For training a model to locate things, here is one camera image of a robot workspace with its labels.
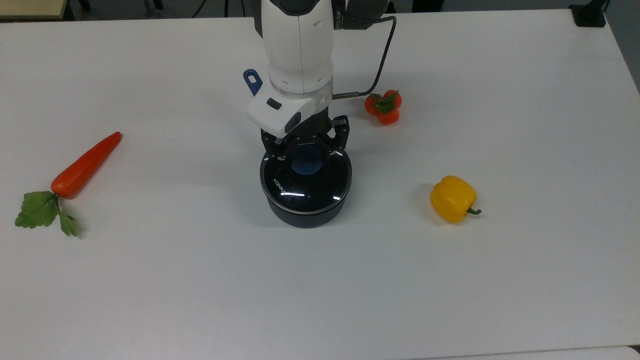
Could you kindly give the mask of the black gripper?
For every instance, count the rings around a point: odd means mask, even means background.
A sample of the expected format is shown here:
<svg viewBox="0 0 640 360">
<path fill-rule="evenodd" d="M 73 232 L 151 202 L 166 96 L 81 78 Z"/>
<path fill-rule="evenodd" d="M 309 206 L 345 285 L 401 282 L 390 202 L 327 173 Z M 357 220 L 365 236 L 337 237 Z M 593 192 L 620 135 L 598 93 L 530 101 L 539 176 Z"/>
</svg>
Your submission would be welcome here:
<svg viewBox="0 0 640 360">
<path fill-rule="evenodd" d="M 311 139 L 322 152 L 333 155 L 344 151 L 350 134 L 350 123 L 347 115 L 329 118 L 329 107 L 301 121 L 285 137 L 277 137 L 263 129 L 260 139 L 266 157 L 279 161 L 291 161 L 292 154 L 300 140 Z"/>
</svg>

